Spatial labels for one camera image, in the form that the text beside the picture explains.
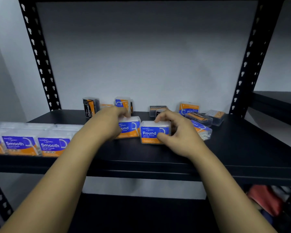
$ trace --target brand logo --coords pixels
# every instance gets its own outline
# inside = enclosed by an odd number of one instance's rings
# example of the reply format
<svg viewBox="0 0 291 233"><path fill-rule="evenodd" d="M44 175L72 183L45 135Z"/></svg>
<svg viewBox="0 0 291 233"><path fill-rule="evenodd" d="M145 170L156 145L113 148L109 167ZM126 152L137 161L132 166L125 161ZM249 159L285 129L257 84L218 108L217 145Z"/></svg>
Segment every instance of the brand logo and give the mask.
<svg viewBox="0 0 291 233"><path fill-rule="evenodd" d="M52 141L49 141L48 139L40 139L40 141L43 141L44 143L53 143Z"/></svg>
<svg viewBox="0 0 291 233"><path fill-rule="evenodd" d="M15 139L13 139L12 137L5 137L6 140L9 140L9 141L17 141Z"/></svg>

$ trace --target hand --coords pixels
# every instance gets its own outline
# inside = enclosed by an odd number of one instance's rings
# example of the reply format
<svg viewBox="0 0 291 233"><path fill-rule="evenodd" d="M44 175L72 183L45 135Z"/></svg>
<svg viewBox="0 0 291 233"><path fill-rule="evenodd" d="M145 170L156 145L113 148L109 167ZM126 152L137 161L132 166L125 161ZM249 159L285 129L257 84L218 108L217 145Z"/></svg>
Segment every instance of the hand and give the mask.
<svg viewBox="0 0 291 233"><path fill-rule="evenodd" d="M156 117L155 122L159 121L171 121L172 127L177 129L173 136L164 133L157 134L157 138L176 154L192 158L197 151L207 149L191 121L179 113L165 110Z"/></svg>
<svg viewBox="0 0 291 233"><path fill-rule="evenodd" d="M116 138L121 133L119 117L130 117L126 108L111 106L96 113L80 130L95 136L101 143Z"/></svg>

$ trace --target person's left arm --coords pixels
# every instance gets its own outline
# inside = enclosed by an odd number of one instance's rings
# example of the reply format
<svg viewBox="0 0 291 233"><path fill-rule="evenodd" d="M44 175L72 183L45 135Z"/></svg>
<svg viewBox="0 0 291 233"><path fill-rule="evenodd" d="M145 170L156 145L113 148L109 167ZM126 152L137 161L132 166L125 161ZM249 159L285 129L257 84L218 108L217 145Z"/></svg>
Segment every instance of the person's left arm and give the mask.
<svg viewBox="0 0 291 233"><path fill-rule="evenodd" d="M78 131L62 155L12 214L0 233L67 232L86 173L97 150L121 133L118 117L125 108L99 111Z"/></svg>

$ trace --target person's right hand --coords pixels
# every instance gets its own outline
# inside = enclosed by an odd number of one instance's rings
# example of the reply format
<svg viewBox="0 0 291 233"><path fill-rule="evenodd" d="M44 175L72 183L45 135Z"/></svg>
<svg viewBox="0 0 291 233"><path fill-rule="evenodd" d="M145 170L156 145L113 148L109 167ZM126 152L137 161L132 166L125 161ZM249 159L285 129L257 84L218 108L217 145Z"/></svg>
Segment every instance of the person's right hand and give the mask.
<svg viewBox="0 0 291 233"><path fill-rule="evenodd" d="M172 126L177 128L173 136L157 134L157 138L176 154L192 158L198 150L207 148L191 121L179 113L165 110L156 117L155 122L159 121L171 121Z"/></svg>

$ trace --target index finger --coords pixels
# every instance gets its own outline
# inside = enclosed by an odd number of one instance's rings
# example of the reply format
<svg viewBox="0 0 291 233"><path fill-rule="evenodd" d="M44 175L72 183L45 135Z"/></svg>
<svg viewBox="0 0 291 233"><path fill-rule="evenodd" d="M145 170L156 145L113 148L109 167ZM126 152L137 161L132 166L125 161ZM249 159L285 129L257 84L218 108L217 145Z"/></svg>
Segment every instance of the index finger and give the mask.
<svg viewBox="0 0 291 233"><path fill-rule="evenodd" d="M164 112L161 112L155 119L155 122L159 121L172 121L176 126L179 125L179 121L183 118L182 115L176 112L172 112L170 110L165 110Z"/></svg>
<svg viewBox="0 0 291 233"><path fill-rule="evenodd" d="M128 110L124 107L116 107L117 108L117 116L122 116L124 115L126 118L130 118L130 113L128 112Z"/></svg>

